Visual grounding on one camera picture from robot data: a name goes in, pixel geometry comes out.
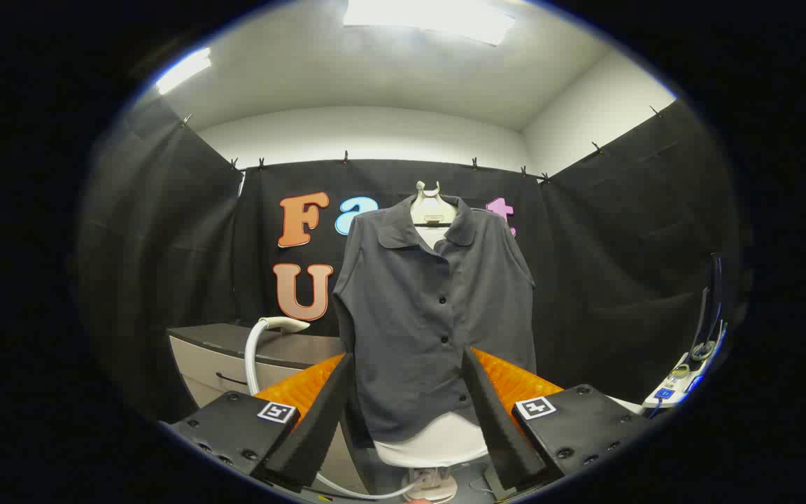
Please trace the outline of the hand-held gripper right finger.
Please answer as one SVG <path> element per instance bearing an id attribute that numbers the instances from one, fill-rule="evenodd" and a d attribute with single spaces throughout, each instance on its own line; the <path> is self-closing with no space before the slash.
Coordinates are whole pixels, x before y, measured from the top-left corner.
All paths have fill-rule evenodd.
<path id="1" fill-rule="evenodd" d="M 470 347 L 462 377 L 502 487 L 528 490 L 603 466 L 652 421 L 591 385 L 563 388 Z"/>

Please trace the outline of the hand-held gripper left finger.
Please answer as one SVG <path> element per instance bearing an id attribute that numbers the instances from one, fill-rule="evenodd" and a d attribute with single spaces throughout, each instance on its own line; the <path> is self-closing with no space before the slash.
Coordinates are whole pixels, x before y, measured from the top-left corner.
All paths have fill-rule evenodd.
<path id="1" fill-rule="evenodd" d="M 165 428 L 216 465 L 300 491 L 322 469 L 353 381 L 343 353 L 258 393 L 228 391 Z"/>

